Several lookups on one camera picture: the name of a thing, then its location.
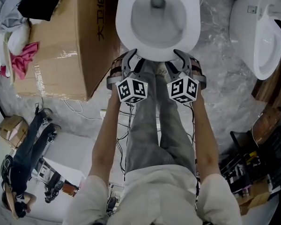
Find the person's right arm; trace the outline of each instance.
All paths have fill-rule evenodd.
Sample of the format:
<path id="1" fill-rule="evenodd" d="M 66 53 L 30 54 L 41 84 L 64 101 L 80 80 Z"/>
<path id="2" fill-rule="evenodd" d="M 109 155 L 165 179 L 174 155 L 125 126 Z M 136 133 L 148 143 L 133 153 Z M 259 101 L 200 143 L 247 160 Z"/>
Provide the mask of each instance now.
<path id="1" fill-rule="evenodd" d="M 206 113 L 200 86 L 197 100 L 192 104 L 195 118 L 197 163 L 202 182 L 208 175 L 221 174 L 218 165 L 219 151 Z"/>
<path id="2" fill-rule="evenodd" d="M 6 183 L 5 183 L 5 192 L 6 192 L 6 198 L 9 204 L 9 208 L 13 214 L 13 217 L 15 219 L 18 219 L 19 217 L 15 212 L 15 194 L 11 192 L 9 185 L 7 185 Z"/>

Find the cardboard box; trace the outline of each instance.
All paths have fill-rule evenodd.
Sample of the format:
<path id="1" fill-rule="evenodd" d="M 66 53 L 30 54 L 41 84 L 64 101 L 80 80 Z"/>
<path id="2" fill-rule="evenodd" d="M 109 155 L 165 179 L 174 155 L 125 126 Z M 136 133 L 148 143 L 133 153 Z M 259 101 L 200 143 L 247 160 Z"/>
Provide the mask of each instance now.
<path id="1" fill-rule="evenodd" d="M 62 0 L 50 22 L 33 25 L 30 42 L 40 42 L 20 95 L 88 100 L 119 56 L 115 26 L 118 0 Z"/>
<path id="2" fill-rule="evenodd" d="M 18 148 L 26 137 L 28 124 L 24 118 L 13 115 L 6 117 L 0 124 L 0 136 L 12 148 Z"/>
<path id="3" fill-rule="evenodd" d="M 249 188 L 248 196 L 237 198 L 241 211 L 243 211 L 241 213 L 246 214 L 248 212 L 246 210 L 265 204 L 270 194 L 267 177 L 261 181 L 254 182 Z"/>

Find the shoe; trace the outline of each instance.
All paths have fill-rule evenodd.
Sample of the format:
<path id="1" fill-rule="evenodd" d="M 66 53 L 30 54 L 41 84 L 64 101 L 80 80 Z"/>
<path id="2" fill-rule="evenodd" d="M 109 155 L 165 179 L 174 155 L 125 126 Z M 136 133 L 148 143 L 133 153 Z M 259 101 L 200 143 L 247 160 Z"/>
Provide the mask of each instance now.
<path id="1" fill-rule="evenodd" d="M 46 114 L 46 117 L 43 118 L 43 126 L 48 125 L 50 122 L 52 122 L 51 115 L 53 114 L 52 110 L 50 108 L 44 108 L 42 111 Z"/>
<path id="2" fill-rule="evenodd" d="M 57 136 L 57 133 L 61 131 L 61 126 L 54 124 L 54 132 L 48 134 L 48 142 L 53 143 L 54 139 Z"/>
<path id="3" fill-rule="evenodd" d="M 53 114 L 50 108 L 44 108 L 42 111 L 46 114 L 46 117 L 50 117 Z"/>

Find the white cloth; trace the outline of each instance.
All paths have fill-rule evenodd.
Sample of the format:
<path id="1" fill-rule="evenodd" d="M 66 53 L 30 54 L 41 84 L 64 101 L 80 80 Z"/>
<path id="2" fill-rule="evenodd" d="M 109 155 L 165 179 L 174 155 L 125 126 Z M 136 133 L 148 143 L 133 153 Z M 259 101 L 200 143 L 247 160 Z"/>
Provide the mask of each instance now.
<path id="1" fill-rule="evenodd" d="M 219 174 L 205 178 L 197 203 L 196 178 L 185 167 L 159 165 L 126 175 L 125 195 L 115 214 L 106 219 L 108 191 L 103 180 L 89 176 L 75 196 L 63 225 L 241 225 L 236 199 Z"/>

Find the toilet bowl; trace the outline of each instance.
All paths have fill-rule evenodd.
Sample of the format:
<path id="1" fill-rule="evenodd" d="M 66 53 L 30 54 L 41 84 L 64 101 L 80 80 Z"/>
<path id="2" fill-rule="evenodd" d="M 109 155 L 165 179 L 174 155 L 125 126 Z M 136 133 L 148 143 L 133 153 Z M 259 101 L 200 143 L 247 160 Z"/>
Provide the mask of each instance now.
<path id="1" fill-rule="evenodd" d="M 152 61 L 189 52 L 200 36 L 199 0 L 118 0 L 116 28 L 122 43 Z"/>
<path id="2" fill-rule="evenodd" d="M 274 7 L 281 9 L 281 0 L 237 0 L 230 16 L 231 44 L 260 80 L 275 71 L 281 58 L 281 28 Z"/>

